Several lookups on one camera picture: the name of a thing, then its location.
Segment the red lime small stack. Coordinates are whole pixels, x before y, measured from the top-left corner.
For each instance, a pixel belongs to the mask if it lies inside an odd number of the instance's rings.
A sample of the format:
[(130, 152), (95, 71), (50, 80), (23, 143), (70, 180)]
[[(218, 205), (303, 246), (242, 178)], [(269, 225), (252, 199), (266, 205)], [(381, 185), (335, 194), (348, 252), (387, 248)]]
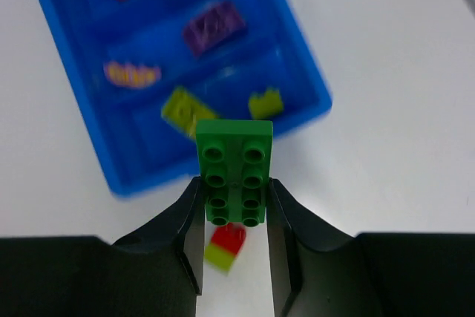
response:
[(246, 240), (246, 229), (236, 223), (218, 226), (204, 250), (204, 260), (228, 274)]

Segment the blue plastic sorting bin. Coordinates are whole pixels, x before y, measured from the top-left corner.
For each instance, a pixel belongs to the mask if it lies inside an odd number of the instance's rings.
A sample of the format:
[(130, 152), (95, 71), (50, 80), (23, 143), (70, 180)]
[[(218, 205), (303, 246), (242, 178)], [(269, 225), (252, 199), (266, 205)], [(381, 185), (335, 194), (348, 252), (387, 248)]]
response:
[[(249, 118), (248, 101), (280, 91), (284, 112), (274, 133), (290, 131), (331, 109), (318, 66), (286, 0), (228, 0), (247, 29), (194, 56), (183, 29), (226, 0), (39, 0), (110, 190), (129, 197), (196, 174), (195, 144), (161, 110), (183, 86), (226, 119)], [(160, 67), (159, 82), (121, 88), (106, 62)]]

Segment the lime green lego brick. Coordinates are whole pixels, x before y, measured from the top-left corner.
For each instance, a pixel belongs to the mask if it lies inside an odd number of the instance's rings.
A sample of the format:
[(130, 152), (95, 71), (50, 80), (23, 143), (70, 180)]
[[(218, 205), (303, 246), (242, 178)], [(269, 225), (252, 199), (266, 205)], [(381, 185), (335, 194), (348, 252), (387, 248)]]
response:
[(195, 140), (199, 120), (216, 120), (220, 116), (183, 86), (176, 87), (161, 110), (161, 117), (172, 127)]

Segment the small lime lego brick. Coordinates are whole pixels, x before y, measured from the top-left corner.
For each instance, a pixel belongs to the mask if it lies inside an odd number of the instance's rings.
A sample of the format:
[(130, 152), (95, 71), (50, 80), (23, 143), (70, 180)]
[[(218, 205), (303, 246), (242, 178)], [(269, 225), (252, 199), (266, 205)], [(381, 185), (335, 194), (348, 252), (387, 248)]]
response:
[(248, 101), (249, 113), (254, 120), (265, 120), (284, 111), (280, 91), (267, 88), (262, 94), (253, 93)]

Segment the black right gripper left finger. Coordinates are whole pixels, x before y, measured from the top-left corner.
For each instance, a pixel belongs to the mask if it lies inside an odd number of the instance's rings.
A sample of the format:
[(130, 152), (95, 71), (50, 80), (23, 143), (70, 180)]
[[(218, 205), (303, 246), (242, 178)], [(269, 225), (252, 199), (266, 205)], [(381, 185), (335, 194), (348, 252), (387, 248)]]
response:
[(203, 244), (199, 178), (113, 244), (96, 236), (2, 238), (1, 314), (194, 316)]

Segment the green lego plate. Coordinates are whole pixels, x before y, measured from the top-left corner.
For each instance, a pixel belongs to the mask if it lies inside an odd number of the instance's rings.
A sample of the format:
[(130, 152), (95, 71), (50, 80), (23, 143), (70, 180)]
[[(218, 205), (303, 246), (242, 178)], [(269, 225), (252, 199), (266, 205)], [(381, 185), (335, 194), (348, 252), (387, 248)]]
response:
[(268, 120), (198, 121), (196, 145), (209, 222), (246, 227), (264, 222), (272, 141)]

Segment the purple rounded lego brick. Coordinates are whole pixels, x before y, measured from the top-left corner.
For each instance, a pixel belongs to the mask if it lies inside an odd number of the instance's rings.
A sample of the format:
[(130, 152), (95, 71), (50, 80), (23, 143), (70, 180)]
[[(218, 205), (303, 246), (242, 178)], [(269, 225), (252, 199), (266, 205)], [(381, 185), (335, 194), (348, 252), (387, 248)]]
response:
[(234, 3), (226, 0), (190, 20), (183, 29), (183, 39), (195, 56), (202, 56), (246, 29), (246, 22)]

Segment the purple oval printed lego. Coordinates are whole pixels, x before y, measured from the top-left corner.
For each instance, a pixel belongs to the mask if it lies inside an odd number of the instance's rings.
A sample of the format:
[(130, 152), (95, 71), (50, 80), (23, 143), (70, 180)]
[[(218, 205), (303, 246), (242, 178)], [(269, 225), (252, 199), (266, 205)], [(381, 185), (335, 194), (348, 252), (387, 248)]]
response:
[(159, 82), (162, 78), (160, 67), (147, 67), (131, 63), (106, 62), (103, 65), (105, 78), (121, 88), (143, 89)]

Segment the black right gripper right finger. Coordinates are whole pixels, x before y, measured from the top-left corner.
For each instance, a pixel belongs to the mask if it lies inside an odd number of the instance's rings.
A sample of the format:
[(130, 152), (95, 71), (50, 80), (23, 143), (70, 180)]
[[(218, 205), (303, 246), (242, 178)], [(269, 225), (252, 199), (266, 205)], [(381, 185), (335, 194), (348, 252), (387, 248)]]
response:
[(350, 236), (271, 180), (267, 232), (277, 316), (472, 316), (472, 234)]

